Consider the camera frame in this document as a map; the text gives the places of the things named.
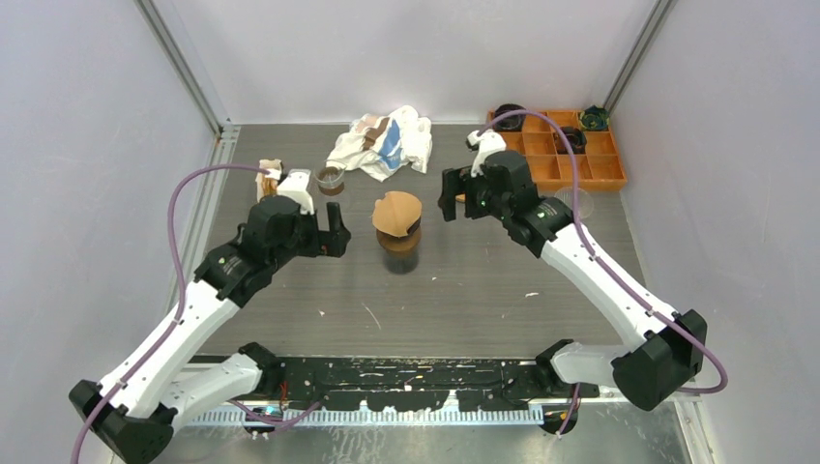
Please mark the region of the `orange coffee filter box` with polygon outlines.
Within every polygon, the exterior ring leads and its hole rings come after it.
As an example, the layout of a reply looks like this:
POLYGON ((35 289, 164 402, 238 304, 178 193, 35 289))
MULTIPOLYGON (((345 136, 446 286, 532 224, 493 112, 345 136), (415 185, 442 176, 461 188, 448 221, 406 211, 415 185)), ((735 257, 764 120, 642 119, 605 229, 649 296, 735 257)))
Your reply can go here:
POLYGON ((261 159, 258 167, 262 172, 255 178, 256 201, 260 202, 265 196, 277 194, 278 185, 283 174, 283 164, 280 159, 261 159))

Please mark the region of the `rolled orange floral tie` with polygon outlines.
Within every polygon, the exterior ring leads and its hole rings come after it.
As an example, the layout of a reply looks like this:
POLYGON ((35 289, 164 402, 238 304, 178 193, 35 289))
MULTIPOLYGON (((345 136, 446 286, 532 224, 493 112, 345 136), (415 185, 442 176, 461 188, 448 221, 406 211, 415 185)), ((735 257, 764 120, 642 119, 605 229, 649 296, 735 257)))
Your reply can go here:
POLYGON ((584 131, 574 127, 561 127, 559 131, 554 133, 556 152, 560 155, 568 153, 567 146, 564 143, 565 139, 575 154, 586 153, 587 137, 584 131))

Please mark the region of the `rolled green floral tie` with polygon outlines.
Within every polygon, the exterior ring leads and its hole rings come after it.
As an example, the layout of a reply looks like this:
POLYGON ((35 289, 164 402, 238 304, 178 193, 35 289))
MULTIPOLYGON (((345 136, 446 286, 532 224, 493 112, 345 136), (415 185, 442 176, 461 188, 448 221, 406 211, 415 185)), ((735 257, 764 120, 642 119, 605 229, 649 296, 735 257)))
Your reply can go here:
POLYGON ((604 107, 591 105, 578 113, 578 122, 583 131, 608 131, 609 111, 604 107))

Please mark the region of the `glass carafe dark wood collar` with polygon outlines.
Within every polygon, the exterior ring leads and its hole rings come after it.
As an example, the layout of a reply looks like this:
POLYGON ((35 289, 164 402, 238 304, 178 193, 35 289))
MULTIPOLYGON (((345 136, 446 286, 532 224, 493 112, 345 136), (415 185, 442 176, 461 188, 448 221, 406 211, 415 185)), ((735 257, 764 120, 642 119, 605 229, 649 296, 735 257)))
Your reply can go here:
POLYGON ((412 273, 419 265, 419 255, 411 253, 407 255, 393 255, 384 253, 382 263, 387 271, 394 275, 406 275, 412 273))

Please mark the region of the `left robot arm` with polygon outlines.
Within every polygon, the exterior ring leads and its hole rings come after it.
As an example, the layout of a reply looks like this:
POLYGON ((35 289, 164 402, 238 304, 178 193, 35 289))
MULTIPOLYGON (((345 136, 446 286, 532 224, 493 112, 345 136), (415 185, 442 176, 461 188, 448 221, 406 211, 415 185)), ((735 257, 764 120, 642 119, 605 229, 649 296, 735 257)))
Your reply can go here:
POLYGON ((176 377, 204 342, 295 257, 340 257, 351 234, 336 202, 329 227, 299 202, 266 196, 236 236, 213 248, 186 283, 176 307, 117 368, 99 382, 79 381, 70 401, 93 432, 126 463, 150 463, 174 433, 222 402, 280 393, 282 360, 256 342, 183 382, 176 377))

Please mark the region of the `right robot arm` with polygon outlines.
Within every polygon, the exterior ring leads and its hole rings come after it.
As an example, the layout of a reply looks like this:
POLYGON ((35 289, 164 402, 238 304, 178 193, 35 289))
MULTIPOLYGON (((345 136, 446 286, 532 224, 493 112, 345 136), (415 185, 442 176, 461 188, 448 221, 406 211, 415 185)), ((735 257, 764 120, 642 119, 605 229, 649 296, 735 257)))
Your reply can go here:
POLYGON ((555 343, 537 359, 543 393, 558 397, 573 384, 614 387, 651 411, 686 391, 703 366, 705 319, 694 309, 674 309, 629 275, 575 223, 565 202, 539 194, 523 156, 501 151, 477 166, 444 170, 438 200, 444 220, 455 219, 460 194, 467 218, 498 219, 514 242, 580 290, 621 339, 618 345, 555 343))

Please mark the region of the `crumpled white plastic bag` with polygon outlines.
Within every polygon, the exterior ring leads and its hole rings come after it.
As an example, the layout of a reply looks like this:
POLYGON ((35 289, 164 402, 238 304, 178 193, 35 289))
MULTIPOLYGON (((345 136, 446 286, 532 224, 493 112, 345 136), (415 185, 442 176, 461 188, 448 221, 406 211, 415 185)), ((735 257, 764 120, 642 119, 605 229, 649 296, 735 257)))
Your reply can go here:
POLYGON ((425 174, 432 151, 432 123, 410 105, 387 115, 365 114, 337 137, 325 164, 361 170, 383 182, 408 165, 425 174))

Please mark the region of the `rolled dark tie back left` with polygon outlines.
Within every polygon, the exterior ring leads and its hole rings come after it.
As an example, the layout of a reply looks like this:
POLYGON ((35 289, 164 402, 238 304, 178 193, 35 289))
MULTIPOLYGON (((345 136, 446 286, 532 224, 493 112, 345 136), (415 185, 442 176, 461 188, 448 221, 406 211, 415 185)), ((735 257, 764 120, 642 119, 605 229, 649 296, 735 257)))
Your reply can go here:
POLYGON ((496 132, 521 132, 526 120, 525 107, 516 103, 504 103, 496 108, 493 120, 499 118, 492 128, 496 132))

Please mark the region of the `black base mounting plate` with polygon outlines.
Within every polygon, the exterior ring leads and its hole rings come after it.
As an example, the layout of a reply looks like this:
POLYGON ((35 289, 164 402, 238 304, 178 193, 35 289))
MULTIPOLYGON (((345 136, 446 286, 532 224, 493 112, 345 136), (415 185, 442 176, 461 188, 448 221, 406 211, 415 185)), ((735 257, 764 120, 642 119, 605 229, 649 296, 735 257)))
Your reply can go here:
POLYGON ((572 397, 572 386, 533 360, 436 358, 282 359, 275 380, 244 401, 328 411, 436 411, 454 397, 459 411, 516 411, 534 400, 572 397))

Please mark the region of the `brown paper coffee filter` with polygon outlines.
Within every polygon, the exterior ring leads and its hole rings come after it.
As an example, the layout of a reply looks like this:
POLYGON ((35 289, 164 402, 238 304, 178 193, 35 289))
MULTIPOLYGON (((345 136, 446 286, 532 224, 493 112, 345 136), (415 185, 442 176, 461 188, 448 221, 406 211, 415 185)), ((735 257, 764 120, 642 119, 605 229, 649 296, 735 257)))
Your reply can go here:
POLYGON ((415 195, 392 190, 374 203, 372 225, 387 235, 403 238, 410 235, 413 225, 421 219, 423 205, 415 195))

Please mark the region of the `small glass carafe wood collar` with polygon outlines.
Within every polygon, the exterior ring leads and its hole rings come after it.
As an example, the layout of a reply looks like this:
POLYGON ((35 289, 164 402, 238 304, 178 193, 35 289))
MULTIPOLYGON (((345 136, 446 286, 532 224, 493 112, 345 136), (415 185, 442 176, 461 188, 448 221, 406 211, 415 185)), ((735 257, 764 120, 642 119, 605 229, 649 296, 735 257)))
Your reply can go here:
POLYGON ((318 191, 326 196, 338 196, 345 189, 346 165, 337 161, 324 162, 313 172, 313 182, 318 191))

